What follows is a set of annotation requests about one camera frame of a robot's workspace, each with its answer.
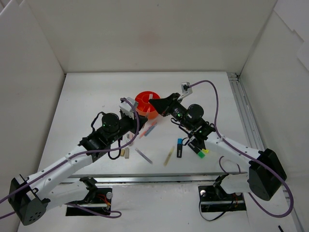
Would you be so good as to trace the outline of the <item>purple clear gel pen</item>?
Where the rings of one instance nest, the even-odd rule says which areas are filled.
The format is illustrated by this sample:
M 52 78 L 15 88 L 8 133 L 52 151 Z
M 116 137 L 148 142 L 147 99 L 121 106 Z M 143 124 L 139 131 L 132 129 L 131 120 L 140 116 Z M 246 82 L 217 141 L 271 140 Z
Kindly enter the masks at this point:
M 153 164 L 153 162 L 145 155 L 143 154 L 138 148 L 135 148 L 135 151 L 142 156 L 148 163 Z

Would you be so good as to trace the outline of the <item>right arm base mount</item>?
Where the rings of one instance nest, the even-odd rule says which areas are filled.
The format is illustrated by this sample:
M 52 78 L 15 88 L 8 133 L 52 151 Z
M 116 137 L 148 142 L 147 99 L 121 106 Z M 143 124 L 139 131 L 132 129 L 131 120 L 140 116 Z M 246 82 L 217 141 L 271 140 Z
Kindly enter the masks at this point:
M 199 213 L 208 222 L 222 218 L 227 212 L 247 211 L 242 193 L 226 193 L 221 187 L 225 177 L 229 174 L 220 175 L 212 185 L 198 187 Z

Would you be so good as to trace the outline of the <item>orange round compartment container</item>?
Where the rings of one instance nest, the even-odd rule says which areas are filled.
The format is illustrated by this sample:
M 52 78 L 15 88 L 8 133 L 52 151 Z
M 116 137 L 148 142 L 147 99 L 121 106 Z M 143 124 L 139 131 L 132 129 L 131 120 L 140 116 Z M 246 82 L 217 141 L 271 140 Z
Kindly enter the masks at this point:
M 135 101 L 138 103 L 136 108 L 137 112 L 141 116 L 146 116 L 148 119 L 155 119 L 158 116 L 158 112 L 149 103 L 149 99 L 159 99 L 160 96 L 152 91 L 144 91 L 139 93 L 135 97 Z

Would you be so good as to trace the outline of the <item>blue clear gel pen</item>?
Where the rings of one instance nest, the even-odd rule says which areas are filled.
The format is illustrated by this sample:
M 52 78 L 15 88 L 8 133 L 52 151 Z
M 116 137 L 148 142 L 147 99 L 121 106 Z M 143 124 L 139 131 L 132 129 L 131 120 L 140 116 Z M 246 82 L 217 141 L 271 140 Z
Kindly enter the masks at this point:
M 144 136 L 147 136 L 155 127 L 157 126 L 157 123 L 152 125 L 144 134 Z

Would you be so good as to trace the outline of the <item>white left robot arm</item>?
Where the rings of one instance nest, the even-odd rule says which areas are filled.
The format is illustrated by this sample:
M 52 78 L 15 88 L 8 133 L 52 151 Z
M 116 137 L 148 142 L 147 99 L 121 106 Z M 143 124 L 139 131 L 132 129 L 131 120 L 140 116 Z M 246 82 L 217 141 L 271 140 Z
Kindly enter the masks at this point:
M 109 155 L 114 151 L 112 144 L 120 143 L 128 132 L 138 135 L 147 121 L 139 114 L 103 113 L 101 127 L 93 129 L 70 153 L 40 172 L 13 178 L 6 199 L 22 224 L 30 225 L 46 211 L 64 204 L 78 208 L 83 203 L 92 203 L 98 195 L 94 178 L 81 177 L 68 185 L 62 185 L 62 181 Z

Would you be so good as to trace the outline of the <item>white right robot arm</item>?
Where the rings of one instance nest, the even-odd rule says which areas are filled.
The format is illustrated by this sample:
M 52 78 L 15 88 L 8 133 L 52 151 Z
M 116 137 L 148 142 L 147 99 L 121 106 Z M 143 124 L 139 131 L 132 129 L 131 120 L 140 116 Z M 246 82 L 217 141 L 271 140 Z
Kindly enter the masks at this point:
M 172 93 L 163 99 L 150 99 L 149 103 L 161 116 L 171 115 L 190 132 L 192 141 L 188 145 L 192 150 L 208 149 L 241 166 L 248 172 L 241 185 L 258 198 L 269 201 L 281 186 L 281 180 L 287 178 L 277 154 L 269 148 L 261 151 L 218 136 L 215 127 L 202 118 L 203 108 L 198 104 L 185 108 L 179 97 L 179 93 Z

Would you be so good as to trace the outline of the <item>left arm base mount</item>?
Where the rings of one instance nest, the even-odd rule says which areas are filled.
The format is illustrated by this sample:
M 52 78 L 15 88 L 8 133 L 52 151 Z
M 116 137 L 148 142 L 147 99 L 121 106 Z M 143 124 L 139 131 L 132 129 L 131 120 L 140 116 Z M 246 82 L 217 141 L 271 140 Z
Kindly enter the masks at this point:
M 82 177 L 79 179 L 86 185 L 88 190 L 84 199 L 73 201 L 76 204 L 87 210 L 94 211 L 99 214 L 110 216 L 112 204 L 112 188 L 111 187 L 97 187 L 97 181 L 92 177 Z

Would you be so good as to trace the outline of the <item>yellow clear gel pen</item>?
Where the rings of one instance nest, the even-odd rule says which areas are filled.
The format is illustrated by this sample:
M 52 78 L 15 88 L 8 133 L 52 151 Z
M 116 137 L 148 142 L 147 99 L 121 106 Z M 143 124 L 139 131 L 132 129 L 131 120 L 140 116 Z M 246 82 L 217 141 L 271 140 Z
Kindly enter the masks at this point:
M 168 153 L 168 155 L 167 155 L 167 157 L 166 157 L 166 159 L 164 161 L 164 166 L 167 166 L 167 164 L 168 164 L 168 162 L 169 162 L 169 160 L 170 160 L 170 158 L 171 158 L 171 156 L 173 154 L 174 149 L 175 149 L 175 147 L 173 146 L 171 148 L 171 150 L 169 151 L 169 153 Z

